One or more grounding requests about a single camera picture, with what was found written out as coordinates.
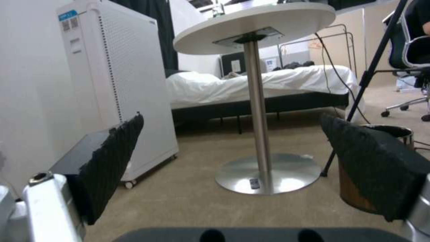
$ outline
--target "person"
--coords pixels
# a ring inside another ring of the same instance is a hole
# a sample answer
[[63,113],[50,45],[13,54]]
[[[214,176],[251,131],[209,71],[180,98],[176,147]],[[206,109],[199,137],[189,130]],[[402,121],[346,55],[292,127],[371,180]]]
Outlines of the person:
[[415,36],[411,37],[430,36],[430,0],[416,0],[413,4],[415,6],[409,26]]

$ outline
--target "black foam pad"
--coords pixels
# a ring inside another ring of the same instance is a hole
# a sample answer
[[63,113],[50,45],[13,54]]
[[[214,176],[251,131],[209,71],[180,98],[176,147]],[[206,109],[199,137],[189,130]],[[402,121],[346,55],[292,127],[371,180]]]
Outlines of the black foam pad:
[[89,225],[101,216],[132,156],[143,117],[83,137],[51,171],[67,177],[79,214]]
[[388,133],[329,115],[320,122],[360,194],[387,221],[406,219],[430,173],[430,162]]

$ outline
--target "chair caster wheel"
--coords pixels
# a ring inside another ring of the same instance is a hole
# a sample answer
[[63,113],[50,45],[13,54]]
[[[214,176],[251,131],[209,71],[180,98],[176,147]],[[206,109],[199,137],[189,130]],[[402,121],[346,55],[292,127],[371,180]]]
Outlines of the chair caster wheel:
[[422,116],[421,120],[424,121],[424,122],[429,122],[430,121],[430,114]]
[[381,113],[381,116],[384,118],[388,117],[389,115],[390,115],[390,111],[385,111]]
[[131,189],[131,188],[133,188],[135,185],[136,185],[136,180],[133,180],[133,181],[128,181],[128,182],[125,182],[124,183],[124,186],[127,188],[127,189]]

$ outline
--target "blue label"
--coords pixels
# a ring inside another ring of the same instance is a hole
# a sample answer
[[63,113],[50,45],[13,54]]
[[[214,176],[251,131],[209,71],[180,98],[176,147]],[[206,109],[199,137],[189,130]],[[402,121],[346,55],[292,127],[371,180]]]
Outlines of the blue label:
[[78,13],[75,10],[71,10],[69,12],[65,12],[61,15],[58,15],[58,20],[59,21],[64,21],[66,19],[72,18],[74,16],[78,15]]

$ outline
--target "stainless steel table pedestal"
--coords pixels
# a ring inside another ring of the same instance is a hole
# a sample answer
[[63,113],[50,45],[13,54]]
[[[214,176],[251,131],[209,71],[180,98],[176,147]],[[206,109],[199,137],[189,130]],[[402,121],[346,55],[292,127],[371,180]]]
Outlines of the stainless steel table pedestal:
[[216,181],[226,189],[247,194],[298,190],[316,181],[321,168],[306,156],[270,154],[257,41],[245,43],[244,50],[257,156],[227,163]]

